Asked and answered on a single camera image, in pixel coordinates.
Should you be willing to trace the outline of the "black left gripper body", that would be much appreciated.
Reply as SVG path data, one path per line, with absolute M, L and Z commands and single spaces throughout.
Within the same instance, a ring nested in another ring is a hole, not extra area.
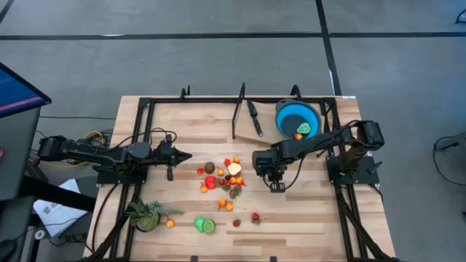
M 152 164 L 154 166 L 167 165 L 167 143 L 162 140 L 159 145 L 153 150 Z

